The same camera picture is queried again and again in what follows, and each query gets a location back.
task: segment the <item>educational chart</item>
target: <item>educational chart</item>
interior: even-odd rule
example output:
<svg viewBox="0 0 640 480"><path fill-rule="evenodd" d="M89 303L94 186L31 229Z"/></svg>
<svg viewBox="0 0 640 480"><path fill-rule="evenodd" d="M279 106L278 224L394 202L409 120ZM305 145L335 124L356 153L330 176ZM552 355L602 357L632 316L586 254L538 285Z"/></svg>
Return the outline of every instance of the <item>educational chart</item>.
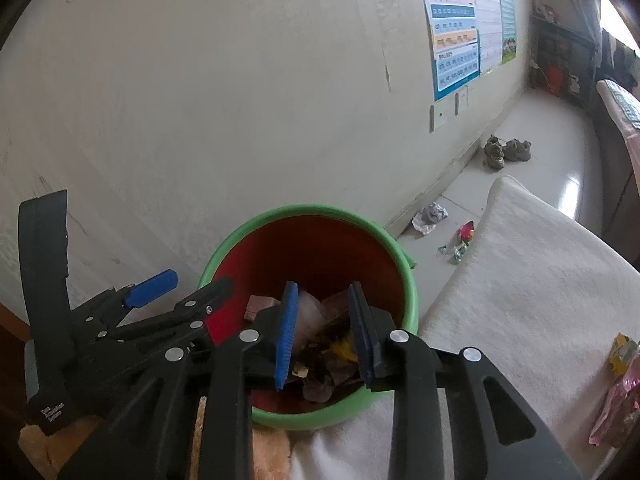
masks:
<svg viewBox="0 0 640 480"><path fill-rule="evenodd" d="M500 0L502 14L502 62L516 57L516 12L513 0Z"/></svg>
<svg viewBox="0 0 640 480"><path fill-rule="evenodd" d="M435 99L479 75L475 0L424 0L433 43Z"/></svg>
<svg viewBox="0 0 640 480"><path fill-rule="evenodd" d="M502 62L502 13L500 0L476 0L476 29L480 48L480 72Z"/></svg>

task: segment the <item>plaid cloth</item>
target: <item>plaid cloth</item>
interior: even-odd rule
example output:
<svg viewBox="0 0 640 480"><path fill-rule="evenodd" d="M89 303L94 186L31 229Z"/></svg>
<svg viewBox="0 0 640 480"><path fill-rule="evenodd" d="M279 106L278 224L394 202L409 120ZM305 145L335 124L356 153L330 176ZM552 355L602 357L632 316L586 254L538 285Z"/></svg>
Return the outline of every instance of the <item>plaid cloth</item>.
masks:
<svg viewBox="0 0 640 480"><path fill-rule="evenodd" d="M605 80L605 83L628 121L634 128L640 129L640 102L638 102L638 99L633 97L622 86L609 79Z"/></svg>

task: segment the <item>triangular cutout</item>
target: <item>triangular cutout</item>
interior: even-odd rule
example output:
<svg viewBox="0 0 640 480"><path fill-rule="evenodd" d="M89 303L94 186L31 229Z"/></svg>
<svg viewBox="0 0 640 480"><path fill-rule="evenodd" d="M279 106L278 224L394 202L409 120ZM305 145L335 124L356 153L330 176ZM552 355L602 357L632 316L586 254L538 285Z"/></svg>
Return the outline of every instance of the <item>triangular cutout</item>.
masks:
<svg viewBox="0 0 640 480"><path fill-rule="evenodd" d="M500 443L508 446L532 438L536 428L500 383L492 377L486 378L483 383Z"/></svg>

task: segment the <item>tile floor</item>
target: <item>tile floor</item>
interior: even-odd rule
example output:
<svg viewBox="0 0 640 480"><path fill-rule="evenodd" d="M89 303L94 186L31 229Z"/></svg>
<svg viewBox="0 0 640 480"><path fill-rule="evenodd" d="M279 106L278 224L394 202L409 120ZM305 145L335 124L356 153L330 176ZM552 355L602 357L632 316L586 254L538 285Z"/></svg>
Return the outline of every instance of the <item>tile floor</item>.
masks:
<svg viewBox="0 0 640 480"><path fill-rule="evenodd" d="M462 224L478 222L494 180L509 174L533 194L600 235L602 228L602 170L598 141L591 120L582 110L543 91L521 97L495 135L506 142L530 140L531 160L507 162L494 171L484 166L479 151L438 199L449 213L427 236L409 227L398 238L418 265L414 270L423 314L436 299L455 265L438 252L449 245Z"/></svg>

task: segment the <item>trash can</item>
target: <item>trash can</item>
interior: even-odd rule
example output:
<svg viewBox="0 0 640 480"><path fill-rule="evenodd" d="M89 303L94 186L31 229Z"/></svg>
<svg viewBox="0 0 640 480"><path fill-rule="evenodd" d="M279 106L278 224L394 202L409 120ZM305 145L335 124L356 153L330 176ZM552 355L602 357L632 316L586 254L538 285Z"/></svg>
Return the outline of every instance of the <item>trash can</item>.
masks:
<svg viewBox="0 0 640 480"><path fill-rule="evenodd" d="M280 298L287 280L319 300L359 281L370 305L388 310L397 326L415 333L418 297L411 266L402 247L373 222L335 207L290 205L231 233L213 253L199 286L217 276L234 280L231 300L207 320L216 343L242 330L252 294ZM380 395L361 386L312 408L285 392L254 392L253 418L273 428L313 430L355 416Z"/></svg>

